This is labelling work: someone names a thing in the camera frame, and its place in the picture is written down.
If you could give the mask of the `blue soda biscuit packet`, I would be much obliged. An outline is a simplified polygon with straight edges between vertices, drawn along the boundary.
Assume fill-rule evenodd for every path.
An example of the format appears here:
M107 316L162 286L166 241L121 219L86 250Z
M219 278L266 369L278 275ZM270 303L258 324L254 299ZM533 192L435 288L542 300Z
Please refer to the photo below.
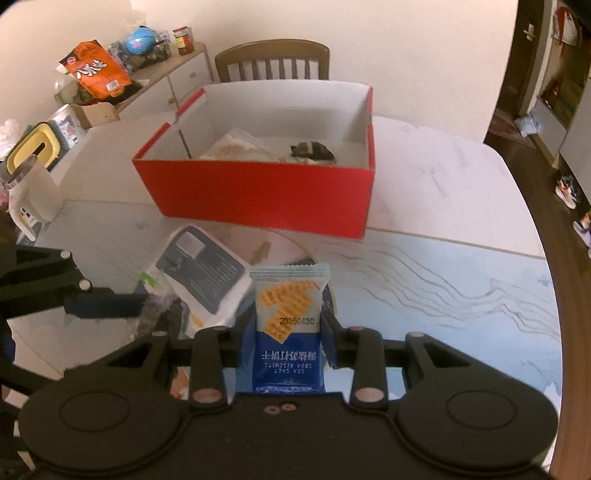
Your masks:
M321 314L329 273L327 263L259 266L250 270L256 292L254 392L324 391Z

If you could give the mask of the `white side cabinet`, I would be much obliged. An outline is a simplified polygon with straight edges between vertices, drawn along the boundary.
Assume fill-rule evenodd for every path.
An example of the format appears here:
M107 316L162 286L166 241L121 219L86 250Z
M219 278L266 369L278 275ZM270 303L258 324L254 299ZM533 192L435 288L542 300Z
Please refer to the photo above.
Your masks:
M51 116L57 125L79 125L88 130L118 120L133 120L157 113L172 112L201 87L213 81L211 62L204 44L197 42L188 55L172 55L161 62L149 61L133 73L109 53L141 89L119 103L96 101L60 64L57 71L65 84L55 94L60 108Z

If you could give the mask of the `white electric kettle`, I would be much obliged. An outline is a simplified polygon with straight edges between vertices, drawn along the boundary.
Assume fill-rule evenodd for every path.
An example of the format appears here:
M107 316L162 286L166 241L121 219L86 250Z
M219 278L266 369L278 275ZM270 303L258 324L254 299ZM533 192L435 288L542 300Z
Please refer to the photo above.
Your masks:
M1 179L8 188L8 211L13 222L30 241L35 242L37 234L22 211L34 222L52 222L64 204L59 186L35 155L24 160L13 173L2 166Z

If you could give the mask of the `red cardboard box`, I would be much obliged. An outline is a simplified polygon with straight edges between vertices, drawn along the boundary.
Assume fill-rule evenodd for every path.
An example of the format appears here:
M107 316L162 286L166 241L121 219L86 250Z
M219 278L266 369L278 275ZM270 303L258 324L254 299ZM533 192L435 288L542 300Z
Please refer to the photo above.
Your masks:
M212 84L191 95L132 159L169 217L360 239L372 197L374 90L366 84L266 80ZM274 162L199 160L232 128L263 140ZM335 163L290 156L321 142Z

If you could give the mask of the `yellow lidded container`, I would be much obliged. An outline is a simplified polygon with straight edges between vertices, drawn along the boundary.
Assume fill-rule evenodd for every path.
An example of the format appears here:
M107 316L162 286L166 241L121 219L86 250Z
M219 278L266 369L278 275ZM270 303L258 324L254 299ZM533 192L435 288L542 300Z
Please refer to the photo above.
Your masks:
M41 122L25 134L10 151L6 158L6 170L13 174L31 156L35 156L50 170L59 159L61 150L61 143L51 124Z

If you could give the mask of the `white pack with dark label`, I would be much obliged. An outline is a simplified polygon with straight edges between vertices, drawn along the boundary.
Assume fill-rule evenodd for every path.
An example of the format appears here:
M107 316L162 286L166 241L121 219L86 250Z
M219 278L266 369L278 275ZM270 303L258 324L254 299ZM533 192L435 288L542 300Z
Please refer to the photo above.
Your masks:
M194 224L173 232L140 282L150 294L182 301L180 331L190 338L204 328L235 323L252 286L249 264Z

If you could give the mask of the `wooden chair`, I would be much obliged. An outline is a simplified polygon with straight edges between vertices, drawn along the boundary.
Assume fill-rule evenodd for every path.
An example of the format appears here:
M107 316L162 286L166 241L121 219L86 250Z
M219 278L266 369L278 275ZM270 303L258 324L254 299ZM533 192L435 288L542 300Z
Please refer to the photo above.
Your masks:
M304 39L253 41L214 58L221 83L249 80L329 80L329 47Z

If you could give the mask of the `orange snack bag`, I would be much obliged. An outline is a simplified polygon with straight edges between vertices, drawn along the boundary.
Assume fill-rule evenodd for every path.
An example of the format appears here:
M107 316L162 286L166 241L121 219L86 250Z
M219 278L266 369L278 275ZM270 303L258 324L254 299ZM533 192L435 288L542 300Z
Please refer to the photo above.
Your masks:
M79 43L60 64L96 101L119 103L141 89L97 40Z

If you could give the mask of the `red sauce jar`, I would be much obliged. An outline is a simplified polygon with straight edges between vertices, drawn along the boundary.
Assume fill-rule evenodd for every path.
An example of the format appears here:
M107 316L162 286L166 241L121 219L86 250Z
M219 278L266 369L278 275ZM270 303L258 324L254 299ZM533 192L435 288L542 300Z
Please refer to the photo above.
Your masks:
M192 33L188 26L173 29L172 34L180 56L188 55L194 51Z

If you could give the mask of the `bag of cotton swabs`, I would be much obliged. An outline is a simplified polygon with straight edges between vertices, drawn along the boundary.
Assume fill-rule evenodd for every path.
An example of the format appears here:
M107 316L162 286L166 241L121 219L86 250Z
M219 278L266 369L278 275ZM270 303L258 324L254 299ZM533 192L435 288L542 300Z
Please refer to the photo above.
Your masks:
M199 160L228 160L247 162L274 162L279 159L266 143L239 128L232 128L216 140Z

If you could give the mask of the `blue globe ball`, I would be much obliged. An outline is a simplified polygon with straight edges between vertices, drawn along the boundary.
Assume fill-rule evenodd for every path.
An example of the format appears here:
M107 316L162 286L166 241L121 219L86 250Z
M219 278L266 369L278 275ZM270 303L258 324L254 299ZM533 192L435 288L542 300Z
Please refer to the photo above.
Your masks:
M125 40L125 48L132 55L145 55L156 43L153 30L140 26L132 31Z

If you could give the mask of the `dark seaweed snack packet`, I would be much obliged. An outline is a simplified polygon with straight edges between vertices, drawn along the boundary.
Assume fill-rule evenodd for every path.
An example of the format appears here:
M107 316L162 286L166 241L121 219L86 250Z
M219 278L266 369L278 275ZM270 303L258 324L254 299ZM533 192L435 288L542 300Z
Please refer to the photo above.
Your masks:
M312 162L335 163L335 154L321 142L300 142L290 146L290 156Z

